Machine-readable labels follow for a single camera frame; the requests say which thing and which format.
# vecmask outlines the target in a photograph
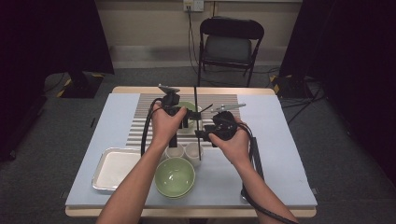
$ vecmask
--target finger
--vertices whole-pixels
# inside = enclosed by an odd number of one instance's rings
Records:
[[[163,110],[163,108],[161,107],[161,105],[160,104],[154,104],[153,105],[153,107],[152,107],[152,110],[151,110],[151,116],[153,117],[153,118],[156,118],[158,115],[158,113],[161,113],[161,112],[159,112],[158,110]]]
[[[237,123],[242,123],[243,121],[239,117],[233,117],[235,119],[235,122]]]
[[[154,104],[154,107],[152,107],[153,109],[158,109],[161,108],[161,102],[157,102]]]
[[[210,138],[210,141],[211,141],[213,144],[215,144],[215,145],[218,146],[219,148],[222,147],[223,140],[221,140],[221,139],[220,139],[219,137],[217,137],[215,134],[210,133],[210,134],[209,134],[209,138]]]
[[[187,109],[185,106],[182,106],[177,113],[175,114],[175,117],[179,120],[183,120],[184,116],[186,116]]]

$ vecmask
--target hand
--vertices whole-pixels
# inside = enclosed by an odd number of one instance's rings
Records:
[[[168,115],[160,104],[155,104],[153,107],[155,111],[151,118],[152,123],[152,141],[151,144],[159,144],[160,146],[166,146],[171,138],[177,132],[177,129],[187,113],[186,108],[183,106],[180,110],[172,117]]]
[[[237,117],[235,117],[235,121],[237,123],[243,123],[243,121]],[[238,128],[233,138],[228,141],[223,141],[213,133],[209,134],[209,138],[213,144],[222,150],[224,156],[234,166],[243,162],[250,163],[248,158],[248,134],[241,128]]]

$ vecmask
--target chair seat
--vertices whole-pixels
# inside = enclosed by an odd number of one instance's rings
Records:
[[[233,37],[207,37],[204,61],[251,64],[251,41]]]

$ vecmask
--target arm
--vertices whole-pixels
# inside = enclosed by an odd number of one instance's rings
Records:
[[[235,118],[236,122],[242,123],[242,120]],[[250,197],[261,207],[297,222],[296,217],[283,204],[271,189],[265,184],[264,180],[254,170],[250,159],[248,158],[248,134],[242,129],[236,131],[235,136],[223,141],[213,133],[209,135],[210,140],[218,146],[225,157],[233,164],[238,174],[241,176]],[[261,224],[279,223],[277,220],[257,211],[257,216]]]
[[[107,201],[96,223],[137,223],[149,195],[155,170],[169,140],[177,132],[186,109],[183,107],[173,117],[162,109],[152,116],[153,138],[146,153],[122,180]]]

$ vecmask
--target wall outlet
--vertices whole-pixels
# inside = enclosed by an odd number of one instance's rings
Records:
[[[204,11],[204,0],[194,0],[193,11]]]
[[[190,7],[190,11],[194,11],[194,1],[193,0],[183,0],[183,11],[188,11],[187,7]]]

